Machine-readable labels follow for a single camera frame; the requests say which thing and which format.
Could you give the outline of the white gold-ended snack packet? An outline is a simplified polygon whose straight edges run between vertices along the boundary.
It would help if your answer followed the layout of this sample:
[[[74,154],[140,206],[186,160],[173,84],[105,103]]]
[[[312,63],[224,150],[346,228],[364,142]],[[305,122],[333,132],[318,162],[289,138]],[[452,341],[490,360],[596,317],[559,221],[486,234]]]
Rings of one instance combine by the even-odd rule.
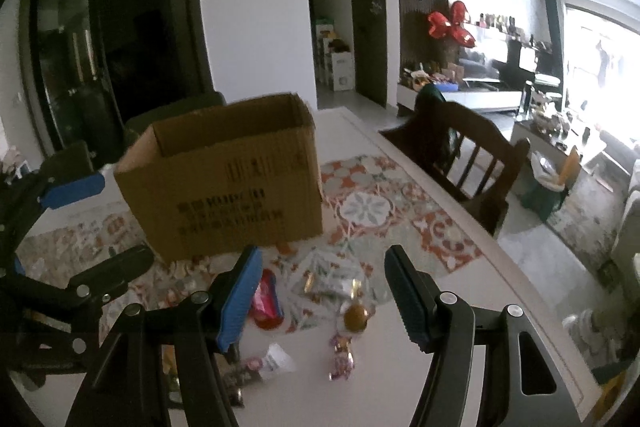
[[[354,300],[366,288],[366,274],[358,262],[346,258],[315,257],[303,283],[305,296]]]

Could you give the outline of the dark upholstered chair back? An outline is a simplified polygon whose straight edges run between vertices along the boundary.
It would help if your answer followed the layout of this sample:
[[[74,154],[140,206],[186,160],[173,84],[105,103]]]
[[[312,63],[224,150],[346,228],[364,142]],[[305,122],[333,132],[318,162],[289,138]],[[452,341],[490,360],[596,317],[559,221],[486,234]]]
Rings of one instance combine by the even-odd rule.
[[[206,109],[213,106],[224,106],[226,99],[224,95],[218,91],[213,91],[192,98],[184,98],[183,100],[150,110],[137,117],[127,121],[126,129],[141,134],[145,129],[154,122],[180,116],[186,113],[194,112],[194,110]]]

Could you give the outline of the red balloon dog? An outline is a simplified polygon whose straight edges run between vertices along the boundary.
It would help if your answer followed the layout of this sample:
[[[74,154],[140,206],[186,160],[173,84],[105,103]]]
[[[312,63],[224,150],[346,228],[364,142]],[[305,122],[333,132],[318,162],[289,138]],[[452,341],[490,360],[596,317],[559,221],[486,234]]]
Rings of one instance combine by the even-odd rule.
[[[451,38],[459,46],[472,49],[475,46],[475,38],[464,27],[466,17],[465,4],[457,0],[450,6],[449,15],[441,12],[431,12],[427,15],[427,21],[430,27],[428,34],[434,39]]]

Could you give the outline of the white low tv cabinet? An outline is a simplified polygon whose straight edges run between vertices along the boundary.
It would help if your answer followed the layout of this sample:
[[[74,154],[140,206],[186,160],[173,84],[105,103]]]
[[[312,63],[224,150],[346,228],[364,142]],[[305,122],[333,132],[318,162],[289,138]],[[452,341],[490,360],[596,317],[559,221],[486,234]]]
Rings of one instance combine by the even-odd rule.
[[[413,112],[418,94],[425,86],[429,85],[429,82],[399,83],[397,86],[397,105]],[[516,112],[522,101],[521,90],[461,88],[457,83],[452,82],[434,82],[433,89],[447,102],[456,102],[478,113]]]

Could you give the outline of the green bin with bag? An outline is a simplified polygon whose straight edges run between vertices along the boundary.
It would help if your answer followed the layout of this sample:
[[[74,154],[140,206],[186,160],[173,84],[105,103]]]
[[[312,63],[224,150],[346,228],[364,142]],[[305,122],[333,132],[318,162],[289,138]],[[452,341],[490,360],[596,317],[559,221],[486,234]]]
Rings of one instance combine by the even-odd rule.
[[[555,169],[546,156],[538,152],[530,156],[529,162],[534,182],[521,197],[521,203],[524,208],[536,213],[542,222],[546,222],[552,213],[562,207],[576,184],[582,171],[580,155],[577,148],[573,147],[559,170]]]

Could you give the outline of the red snack packet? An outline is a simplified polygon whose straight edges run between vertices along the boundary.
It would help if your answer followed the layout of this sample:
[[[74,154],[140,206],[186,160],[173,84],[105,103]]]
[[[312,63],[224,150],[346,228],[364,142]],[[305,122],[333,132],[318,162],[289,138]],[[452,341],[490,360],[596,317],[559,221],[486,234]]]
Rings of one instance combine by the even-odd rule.
[[[262,278],[250,304],[250,317],[265,331],[277,329],[284,321],[284,313],[277,295],[277,277],[269,269],[262,270]]]

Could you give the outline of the white box in hallway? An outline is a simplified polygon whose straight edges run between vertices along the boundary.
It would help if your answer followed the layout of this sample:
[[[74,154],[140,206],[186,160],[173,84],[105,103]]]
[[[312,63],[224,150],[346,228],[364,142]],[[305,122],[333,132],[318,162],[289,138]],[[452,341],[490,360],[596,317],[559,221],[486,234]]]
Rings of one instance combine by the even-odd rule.
[[[350,52],[326,56],[326,82],[334,92],[355,89],[354,61]]]

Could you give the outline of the brown round wrapped snack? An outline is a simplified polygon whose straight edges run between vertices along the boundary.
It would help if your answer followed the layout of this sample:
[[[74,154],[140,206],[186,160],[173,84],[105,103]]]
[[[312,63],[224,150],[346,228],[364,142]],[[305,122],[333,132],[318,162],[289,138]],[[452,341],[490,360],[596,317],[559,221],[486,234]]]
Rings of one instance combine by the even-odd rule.
[[[361,303],[353,303],[343,314],[344,329],[349,334],[361,334],[366,330],[369,319],[369,310]]]

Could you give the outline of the white and dark snack sachet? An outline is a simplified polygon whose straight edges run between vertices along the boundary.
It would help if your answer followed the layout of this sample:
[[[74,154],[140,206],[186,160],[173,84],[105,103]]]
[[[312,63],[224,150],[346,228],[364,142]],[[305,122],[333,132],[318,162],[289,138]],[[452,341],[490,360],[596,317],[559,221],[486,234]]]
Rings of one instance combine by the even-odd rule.
[[[295,361],[288,352],[279,343],[270,343],[263,355],[229,366],[222,372],[221,378],[232,407],[244,407],[244,388],[295,373],[296,369]]]

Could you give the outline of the purple candy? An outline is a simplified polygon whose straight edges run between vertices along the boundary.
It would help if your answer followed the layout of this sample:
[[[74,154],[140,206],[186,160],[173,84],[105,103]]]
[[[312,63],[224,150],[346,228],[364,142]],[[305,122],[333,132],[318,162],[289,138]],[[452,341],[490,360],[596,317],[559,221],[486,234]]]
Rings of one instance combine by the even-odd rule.
[[[349,379],[355,368],[352,337],[335,334],[330,340],[330,345],[333,349],[332,367],[329,373],[330,381]]]

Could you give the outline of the brown cardboard box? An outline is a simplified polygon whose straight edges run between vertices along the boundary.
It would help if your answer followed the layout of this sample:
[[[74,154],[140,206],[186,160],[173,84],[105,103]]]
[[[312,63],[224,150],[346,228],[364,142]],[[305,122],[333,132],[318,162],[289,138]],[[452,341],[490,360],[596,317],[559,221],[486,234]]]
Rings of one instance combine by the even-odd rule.
[[[167,262],[323,231],[314,116],[296,93],[154,122],[114,178],[146,243]]]

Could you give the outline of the dark wooden chair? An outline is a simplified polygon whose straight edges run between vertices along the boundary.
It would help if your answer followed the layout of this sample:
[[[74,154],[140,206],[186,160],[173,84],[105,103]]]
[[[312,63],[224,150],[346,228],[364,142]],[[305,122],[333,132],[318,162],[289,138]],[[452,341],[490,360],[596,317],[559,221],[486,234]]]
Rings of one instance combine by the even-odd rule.
[[[530,143],[510,142],[496,124],[432,84],[416,96],[407,121],[381,134],[436,181],[490,235],[496,236]]]

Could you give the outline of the patterned floral table mat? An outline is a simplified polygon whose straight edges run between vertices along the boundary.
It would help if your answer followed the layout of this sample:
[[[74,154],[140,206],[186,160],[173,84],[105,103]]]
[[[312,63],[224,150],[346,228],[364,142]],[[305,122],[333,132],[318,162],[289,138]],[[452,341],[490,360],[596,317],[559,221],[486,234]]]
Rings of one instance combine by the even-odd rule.
[[[361,265],[366,288],[358,297],[368,308],[390,301],[383,260],[400,245],[416,269],[446,277],[482,257],[482,251],[434,197],[396,161],[361,155],[321,168],[326,231],[306,241],[264,250],[264,265],[277,277],[284,322],[294,333],[331,322],[346,300],[305,296],[303,283],[315,257],[346,258]],[[140,245],[145,236],[122,199],[99,195],[66,209],[47,211],[17,249],[26,273],[64,287],[70,278]]]

